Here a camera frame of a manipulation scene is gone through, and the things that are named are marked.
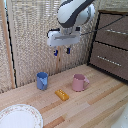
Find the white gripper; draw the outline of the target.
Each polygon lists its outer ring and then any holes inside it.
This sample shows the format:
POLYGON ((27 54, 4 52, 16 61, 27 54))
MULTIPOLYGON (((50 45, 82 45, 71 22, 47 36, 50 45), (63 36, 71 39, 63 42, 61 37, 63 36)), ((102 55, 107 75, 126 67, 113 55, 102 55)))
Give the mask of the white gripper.
MULTIPOLYGON (((76 44, 79 41, 80 41, 79 31, 75 31, 74 33, 64 35, 61 33, 61 31, 54 30, 54 31, 49 31, 47 34, 47 45, 50 47, 76 44)), ((68 47, 66 53, 70 54, 70 52, 71 52, 71 48, 68 47)), ((58 50, 55 50, 54 56, 57 55, 58 55, 58 50)))

